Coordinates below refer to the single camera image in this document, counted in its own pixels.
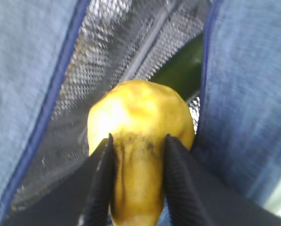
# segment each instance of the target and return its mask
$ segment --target dark blue trim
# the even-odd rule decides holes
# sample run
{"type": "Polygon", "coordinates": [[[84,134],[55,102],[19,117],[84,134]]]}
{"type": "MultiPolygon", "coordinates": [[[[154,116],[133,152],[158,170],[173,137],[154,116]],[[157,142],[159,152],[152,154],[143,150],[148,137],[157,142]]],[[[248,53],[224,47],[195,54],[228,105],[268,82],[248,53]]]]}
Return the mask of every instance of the dark blue trim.
{"type": "Polygon", "coordinates": [[[51,77],[48,92],[42,104],[35,127],[21,156],[21,159],[17,164],[13,176],[0,199],[0,224],[2,223],[10,207],[10,203],[18,186],[20,186],[31,161],[33,160],[33,157],[39,148],[39,144],[55,107],[55,103],[64,80],[64,74],[70,62],[74,45],[79,35],[79,29],[85,17],[89,2],[90,0],[77,1],[69,27],[67,29],[65,40],[62,44],[57,64],[51,77]]]}
{"type": "MultiPolygon", "coordinates": [[[[206,19],[206,22],[204,25],[202,79],[201,79],[200,114],[199,115],[201,115],[201,112],[203,112],[203,108],[204,108],[205,87],[206,87],[206,77],[207,77],[207,63],[208,63],[210,39],[211,39],[214,23],[217,20],[217,16],[218,16],[219,10],[221,8],[222,2],[223,2],[223,0],[214,0],[214,2],[210,6],[209,14],[207,16],[207,19],[206,19]]],[[[193,148],[196,148],[196,146],[198,145],[198,138],[199,138],[199,133],[200,133],[200,121],[201,121],[201,117],[199,117],[197,135],[196,135],[194,143],[193,143],[193,148]]]]}

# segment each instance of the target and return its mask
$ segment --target blue fabric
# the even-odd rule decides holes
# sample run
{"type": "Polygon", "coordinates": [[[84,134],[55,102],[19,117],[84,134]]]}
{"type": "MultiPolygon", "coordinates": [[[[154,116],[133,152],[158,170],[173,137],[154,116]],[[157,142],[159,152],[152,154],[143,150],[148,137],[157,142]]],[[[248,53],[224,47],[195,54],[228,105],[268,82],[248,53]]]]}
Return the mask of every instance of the blue fabric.
{"type": "Polygon", "coordinates": [[[281,177],[281,1],[215,1],[204,42],[193,156],[263,205],[281,177]]]}
{"type": "Polygon", "coordinates": [[[0,221],[49,121],[87,5],[0,0],[0,221]]]}

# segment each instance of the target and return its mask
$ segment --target yellow pear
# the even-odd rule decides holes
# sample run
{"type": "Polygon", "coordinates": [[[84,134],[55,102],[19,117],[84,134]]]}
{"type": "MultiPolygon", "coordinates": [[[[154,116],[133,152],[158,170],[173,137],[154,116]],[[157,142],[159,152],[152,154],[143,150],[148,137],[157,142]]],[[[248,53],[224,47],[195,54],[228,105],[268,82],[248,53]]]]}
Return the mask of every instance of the yellow pear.
{"type": "Polygon", "coordinates": [[[165,136],[190,149],[193,121],[184,100],[171,88],[149,81],[118,84],[91,109],[91,155],[102,139],[113,136],[116,177],[110,203],[117,226],[154,226],[163,209],[165,136]]]}

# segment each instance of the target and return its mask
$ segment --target gray mesh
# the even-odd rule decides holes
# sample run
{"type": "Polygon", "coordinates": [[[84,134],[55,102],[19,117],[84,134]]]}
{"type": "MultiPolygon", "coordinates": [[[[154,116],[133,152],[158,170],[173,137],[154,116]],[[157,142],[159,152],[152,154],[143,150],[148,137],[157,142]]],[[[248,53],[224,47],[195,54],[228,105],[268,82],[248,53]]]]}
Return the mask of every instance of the gray mesh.
{"type": "MultiPolygon", "coordinates": [[[[149,80],[203,29],[208,0],[92,0],[48,129],[13,209],[27,207],[87,157],[90,107],[119,81],[149,80]]],[[[195,127],[199,99],[190,102],[195,127]]]]}

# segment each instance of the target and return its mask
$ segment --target green cucumber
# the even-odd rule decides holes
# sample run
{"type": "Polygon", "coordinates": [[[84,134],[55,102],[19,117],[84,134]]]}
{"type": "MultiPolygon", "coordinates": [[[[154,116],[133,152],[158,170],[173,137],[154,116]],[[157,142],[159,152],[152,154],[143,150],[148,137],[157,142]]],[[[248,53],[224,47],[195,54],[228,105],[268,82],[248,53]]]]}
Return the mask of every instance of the green cucumber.
{"type": "Polygon", "coordinates": [[[171,87],[183,100],[187,100],[200,90],[202,53],[201,33],[183,46],[151,81],[171,87]]]}

